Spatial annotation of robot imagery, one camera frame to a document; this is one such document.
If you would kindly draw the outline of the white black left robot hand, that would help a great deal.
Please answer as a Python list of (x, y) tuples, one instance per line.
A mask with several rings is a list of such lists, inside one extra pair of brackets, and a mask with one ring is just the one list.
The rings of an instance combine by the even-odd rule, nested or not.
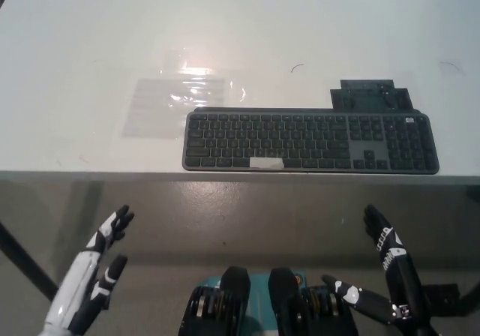
[(106, 252), (125, 237), (134, 219), (129, 205), (114, 211), (95, 231), (71, 263), (44, 320), (42, 335), (85, 335), (110, 299), (128, 258), (117, 255), (99, 273)]

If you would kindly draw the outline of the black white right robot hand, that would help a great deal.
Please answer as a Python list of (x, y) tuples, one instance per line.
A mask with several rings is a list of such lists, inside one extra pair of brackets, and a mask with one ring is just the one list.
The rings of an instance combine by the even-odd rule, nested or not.
[(385, 216), (373, 205), (364, 208), (366, 233), (372, 238), (385, 273), (389, 298), (354, 286), (331, 275), (323, 275), (325, 285), (353, 310), (402, 335), (437, 335), (431, 312), (413, 259)]

